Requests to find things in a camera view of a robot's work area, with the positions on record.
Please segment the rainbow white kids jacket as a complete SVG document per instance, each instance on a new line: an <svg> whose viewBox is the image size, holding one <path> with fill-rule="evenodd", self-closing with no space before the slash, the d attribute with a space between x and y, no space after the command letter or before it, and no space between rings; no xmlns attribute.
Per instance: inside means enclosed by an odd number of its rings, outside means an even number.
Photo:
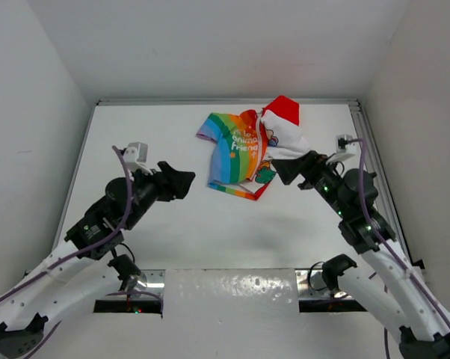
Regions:
<svg viewBox="0 0 450 359"><path fill-rule="evenodd" d="M296 159L310 151L300 128L300 104L280 95L264 108L240 114L212 112L196 136L215 144L208 187L258 200L276 175L273 159Z"/></svg>

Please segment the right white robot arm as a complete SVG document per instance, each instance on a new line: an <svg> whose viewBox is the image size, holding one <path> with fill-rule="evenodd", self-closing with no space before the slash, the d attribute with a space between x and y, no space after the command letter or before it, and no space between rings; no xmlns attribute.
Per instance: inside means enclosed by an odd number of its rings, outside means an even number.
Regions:
<svg viewBox="0 0 450 359"><path fill-rule="evenodd" d="M340 254L323 263L321 278L331 291L351 295L397 343L403 358L450 358L450 312L409 264L386 219L374 208L374 174L363 168L335 172L325 155L311 151L299 159L275 159L282 182L302 176L302 190L314 189L341 218L344 240L382 280L376 286L357 263Z"/></svg>

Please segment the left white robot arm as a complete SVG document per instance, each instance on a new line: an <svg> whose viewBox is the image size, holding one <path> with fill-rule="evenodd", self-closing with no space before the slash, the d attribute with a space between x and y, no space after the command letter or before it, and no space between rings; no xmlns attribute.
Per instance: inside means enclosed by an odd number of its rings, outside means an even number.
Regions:
<svg viewBox="0 0 450 359"><path fill-rule="evenodd" d="M97 299L133 289L145 279L126 254L111 256L156 202L183 199L195 174L166 162L111 180L95 202L42 263L0 297L0 354L29 358L56 326L92 308Z"/></svg>

